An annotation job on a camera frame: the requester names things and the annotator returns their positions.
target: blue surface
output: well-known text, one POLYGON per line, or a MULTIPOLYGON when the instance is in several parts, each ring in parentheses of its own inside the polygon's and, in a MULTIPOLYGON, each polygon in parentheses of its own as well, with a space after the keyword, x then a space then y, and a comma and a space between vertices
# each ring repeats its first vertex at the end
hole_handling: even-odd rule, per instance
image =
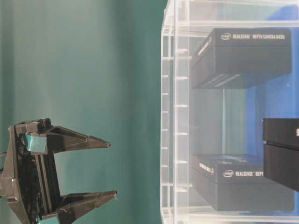
MULTIPOLYGON (((269 20, 297 20, 298 7, 283 7, 269 20)), ((263 157, 263 118, 299 117, 299 29, 291 28, 292 72, 262 85, 246 90, 246 153, 263 157)), ((295 192, 293 212, 275 212, 276 215, 298 214, 299 195, 295 192)))
POLYGON ((39 224, 59 224, 59 221, 56 217, 48 218, 42 221, 39 221, 39 224))
POLYGON ((25 146, 28 151, 35 153, 44 153, 46 150, 47 138, 39 136, 24 135, 25 146))

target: gripper jaw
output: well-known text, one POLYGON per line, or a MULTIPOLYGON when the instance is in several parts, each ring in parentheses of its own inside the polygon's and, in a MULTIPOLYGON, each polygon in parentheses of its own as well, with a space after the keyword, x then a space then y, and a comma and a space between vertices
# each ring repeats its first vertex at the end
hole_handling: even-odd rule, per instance
POLYGON ((22 122, 15 126, 23 144, 32 154, 59 153, 81 149, 107 148, 110 142, 51 125, 50 119, 22 122))
POLYGON ((54 160, 55 153, 106 148, 109 142, 53 126, 50 119, 21 122, 8 130, 10 141, 0 170, 0 197, 7 196, 8 205, 23 224, 49 220, 71 224, 115 198, 116 191, 61 196, 54 160))

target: product box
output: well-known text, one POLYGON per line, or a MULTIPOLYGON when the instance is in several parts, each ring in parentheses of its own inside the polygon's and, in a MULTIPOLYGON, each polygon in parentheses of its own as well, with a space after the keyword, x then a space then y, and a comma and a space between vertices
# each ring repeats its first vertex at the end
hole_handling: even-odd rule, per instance
POLYGON ((290 30, 215 28, 192 56, 192 88, 244 89, 292 71, 290 30))
POLYGON ((264 119, 265 177, 299 191, 299 119, 264 119))
POLYGON ((294 208, 293 191, 263 177, 263 159, 252 155, 194 155, 192 185, 217 211, 294 208))

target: black device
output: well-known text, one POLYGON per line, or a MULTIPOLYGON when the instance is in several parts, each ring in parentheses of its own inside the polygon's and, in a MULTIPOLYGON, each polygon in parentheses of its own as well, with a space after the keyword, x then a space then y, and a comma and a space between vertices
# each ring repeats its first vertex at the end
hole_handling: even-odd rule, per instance
POLYGON ((284 28, 214 28, 192 56, 192 88, 244 89, 290 73, 290 34, 284 28))
POLYGON ((239 154, 197 154, 192 185, 217 211, 293 210, 293 191, 263 176, 263 159, 239 154))
POLYGON ((299 191, 299 119, 264 119, 265 177, 299 191))
POLYGON ((60 126, 50 119, 9 127, 10 141, 0 170, 0 197, 22 224, 71 224, 115 198, 116 191, 60 195, 54 154, 106 148, 110 143, 60 126))

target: intel logo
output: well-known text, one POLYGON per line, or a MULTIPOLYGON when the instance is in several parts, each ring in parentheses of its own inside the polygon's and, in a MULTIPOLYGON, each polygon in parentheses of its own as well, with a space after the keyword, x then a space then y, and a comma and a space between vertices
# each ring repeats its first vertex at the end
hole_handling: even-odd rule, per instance
POLYGON ((233 170, 227 170, 223 173, 224 177, 232 177, 234 175, 233 170))
POLYGON ((231 35, 230 33, 225 33, 225 34, 222 34, 222 35, 221 35, 221 39, 227 41, 227 40, 230 39, 231 36, 232 36, 232 35, 231 35))

